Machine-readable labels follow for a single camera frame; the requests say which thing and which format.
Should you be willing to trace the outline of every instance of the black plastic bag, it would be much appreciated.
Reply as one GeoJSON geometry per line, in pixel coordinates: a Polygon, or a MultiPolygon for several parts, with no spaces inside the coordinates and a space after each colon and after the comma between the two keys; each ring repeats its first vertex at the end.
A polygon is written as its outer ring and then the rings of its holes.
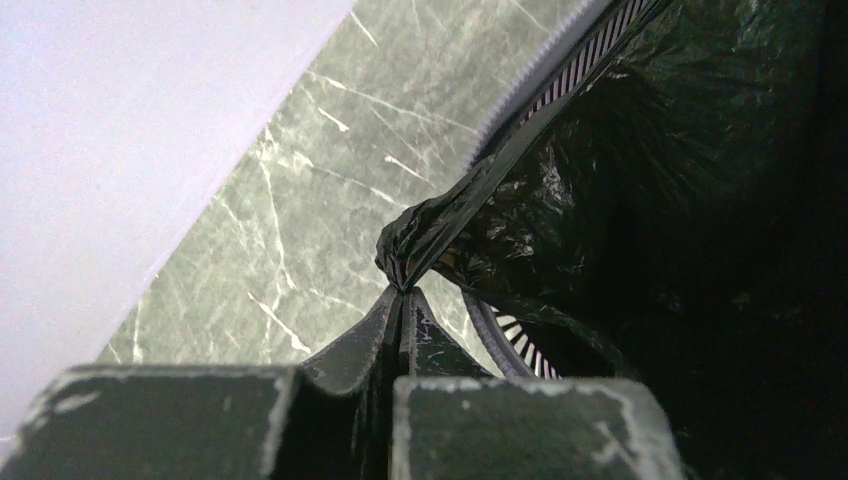
{"type": "Polygon", "coordinates": [[[401,288],[432,267],[638,367],[705,475],[835,478],[846,21],[838,1],[655,2],[571,95],[388,225],[378,266],[401,288]]]}
{"type": "Polygon", "coordinates": [[[432,266],[614,362],[610,325],[562,313],[609,303],[609,257],[673,310],[729,300],[796,197],[825,3],[658,0],[581,88],[388,225],[378,266],[401,287],[432,266]]]}

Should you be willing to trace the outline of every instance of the marble countertop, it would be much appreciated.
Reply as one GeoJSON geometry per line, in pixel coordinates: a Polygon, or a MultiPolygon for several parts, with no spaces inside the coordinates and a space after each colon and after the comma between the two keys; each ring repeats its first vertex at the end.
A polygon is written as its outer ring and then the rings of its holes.
{"type": "MultiPolygon", "coordinates": [[[[387,284],[380,230],[459,179],[570,3],[360,0],[98,362],[293,363],[350,328],[387,284]]],[[[419,285],[496,372],[459,289],[419,285]]]]}

